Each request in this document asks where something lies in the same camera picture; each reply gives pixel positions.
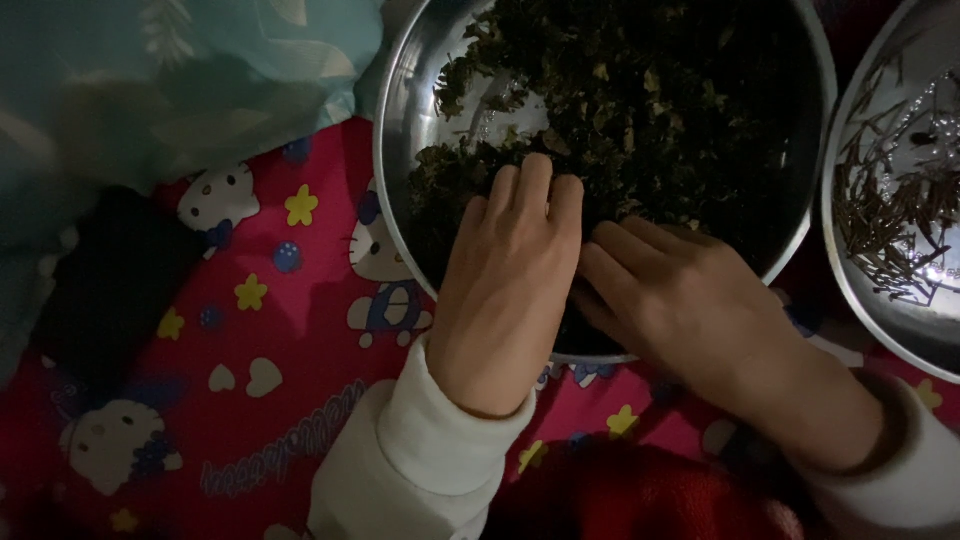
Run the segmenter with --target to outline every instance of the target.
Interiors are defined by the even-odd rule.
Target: black object
[[[206,249],[176,216],[125,187],[104,190],[77,225],[80,242],[60,261],[34,345],[104,402],[156,334]]]

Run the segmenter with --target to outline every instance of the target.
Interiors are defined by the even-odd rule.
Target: teal pillow
[[[350,118],[382,1],[0,5],[0,386],[97,191],[147,194]]]

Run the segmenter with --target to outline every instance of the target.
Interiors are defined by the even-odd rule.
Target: stainless steel bowl
[[[918,270],[918,277],[926,278],[920,280],[922,285],[891,299],[889,293],[875,293],[874,283],[847,257],[838,216],[833,213],[833,197],[834,184],[842,180],[834,178],[836,164],[848,160],[842,149],[848,147],[865,119],[903,101],[908,105],[884,118],[878,126],[880,133],[868,130],[859,141],[864,152],[877,144],[889,156],[892,174],[879,184],[879,190],[884,195],[895,192],[897,184],[889,179],[915,170],[917,163],[929,160],[934,151],[952,153],[953,170],[960,170],[960,84],[945,78],[951,69],[960,76],[958,28],[960,4],[952,0],[907,0],[894,13],[855,72],[837,110],[827,147],[821,208],[833,273],[863,324],[897,356],[952,382],[960,382],[960,230],[944,231],[945,243],[953,249]],[[935,86],[940,88],[937,108],[952,109],[952,119],[950,114],[942,114],[934,123],[929,115],[924,116],[931,109]],[[874,92],[869,107],[857,108],[854,104],[868,91]],[[911,120],[915,123],[909,124],[905,135],[929,129],[938,135],[938,142],[916,145],[909,136],[897,139],[897,133]],[[850,170],[855,174],[859,167]],[[899,245],[898,249],[915,261],[932,252],[922,242],[917,246],[911,250]]]
[[[781,0],[793,7],[791,20],[780,21],[798,37],[791,58],[794,88],[802,96],[795,111],[793,136],[785,159],[793,175],[780,195],[780,221],[771,223],[777,242],[765,254],[764,282],[770,283],[800,247],[810,227],[810,209],[820,174],[823,138],[829,114],[836,100],[836,79],[823,26],[809,0]],[[520,131],[542,128],[545,116],[536,100],[508,117],[490,115],[480,106],[481,97],[506,89],[509,81],[493,79],[474,84],[464,100],[467,113],[450,122],[435,112],[434,86],[440,70],[450,58],[462,56],[469,41],[464,30],[473,17],[493,5],[493,0],[425,0],[414,10],[406,27],[397,36],[393,54],[380,88],[373,131],[373,171],[381,194],[390,233],[403,259],[417,281],[432,296],[437,291],[422,274],[405,240],[410,214],[407,178],[416,169],[415,156],[427,146],[455,142],[456,133],[483,134],[491,142],[506,134],[506,126],[518,125]],[[563,363],[617,363],[632,356],[554,355]]]

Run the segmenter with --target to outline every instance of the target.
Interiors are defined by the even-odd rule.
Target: white sleeve
[[[798,470],[842,538],[960,538],[960,439],[906,383],[884,384],[887,391],[874,393],[901,407],[907,419],[906,442],[894,458],[862,477]]]
[[[396,382],[367,391],[317,471],[307,520],[315,537],[472,540],[483,531],[536,394],[509,420],[474,418],[433,381],[424,339]]]

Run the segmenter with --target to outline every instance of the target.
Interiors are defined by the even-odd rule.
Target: hand
[[[507,166],[490,201],[465,212],[427,345],[430,374],[447,398],[482,418],[512,415],[550,358],[576,273],[584,187],[553,185],[553,164],[531,154]]]
[[[637,217],[601,223],[574,290],[590,323],[743,418],[812,466],[867,460],[882,407],[836,358],[808,344],[780,299],[728,245]]]

